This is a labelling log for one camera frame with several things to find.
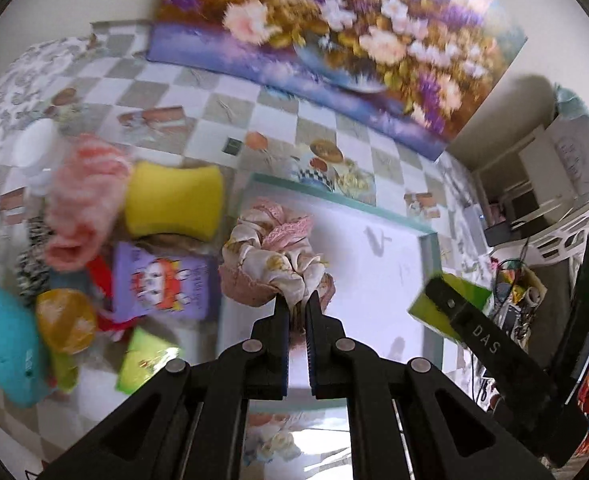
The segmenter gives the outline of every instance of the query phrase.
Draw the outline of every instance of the white cup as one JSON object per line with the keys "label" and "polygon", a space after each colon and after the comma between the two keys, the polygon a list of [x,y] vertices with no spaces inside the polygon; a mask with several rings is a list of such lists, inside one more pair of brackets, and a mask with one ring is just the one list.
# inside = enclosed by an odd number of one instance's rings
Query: white cup
{"label": "white cup", "polygon": [[12,163],[26,176],[32,194],[47,194],[52,174],[62,163],[67,142],[52,119],[39,119],[18,134]]}

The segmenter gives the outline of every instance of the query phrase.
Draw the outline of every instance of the floral painting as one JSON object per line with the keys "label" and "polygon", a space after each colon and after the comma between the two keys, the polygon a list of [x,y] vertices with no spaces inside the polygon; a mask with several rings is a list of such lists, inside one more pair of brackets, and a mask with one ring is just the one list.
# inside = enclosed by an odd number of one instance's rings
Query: floral painting
{"label": "floral painting", "polygon": [[434,160],[525,41],[496,0],[163,0],[148,59],[277,87]]}

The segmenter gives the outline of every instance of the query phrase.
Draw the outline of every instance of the purple snack bag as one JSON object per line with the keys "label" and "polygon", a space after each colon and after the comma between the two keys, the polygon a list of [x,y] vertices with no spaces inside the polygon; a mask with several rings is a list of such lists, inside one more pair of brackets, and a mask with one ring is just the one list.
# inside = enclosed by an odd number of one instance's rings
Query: purple snack bag
{"label": "purple snack bag", "polygon": [[204,319],[208,314],[209,262],[205,256],[155,256],[127,242],[114,251],[113,320],[164,312]]}

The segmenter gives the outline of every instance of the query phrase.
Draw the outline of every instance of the teal plush toy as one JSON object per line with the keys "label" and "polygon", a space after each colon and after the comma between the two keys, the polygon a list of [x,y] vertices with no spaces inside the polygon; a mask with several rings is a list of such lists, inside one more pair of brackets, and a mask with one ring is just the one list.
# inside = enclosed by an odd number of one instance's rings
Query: teal plush toy
{"label": "teal plush toy", "polygon": [[0,388],[19,406],[32,406],[52,392],[49,353],[34,312],[0,287]]}

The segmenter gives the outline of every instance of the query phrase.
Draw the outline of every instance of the pink plush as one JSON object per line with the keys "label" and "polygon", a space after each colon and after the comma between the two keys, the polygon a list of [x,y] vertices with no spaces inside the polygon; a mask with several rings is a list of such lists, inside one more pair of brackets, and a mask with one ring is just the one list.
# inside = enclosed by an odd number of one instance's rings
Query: pink plush
{"label": "pink plush", "polygon": [[91,134],[79,136],[48,195],[46,223],[54,231],[48,265],[71,272],[97,255],[123,206],[131,171],[121,150]]}

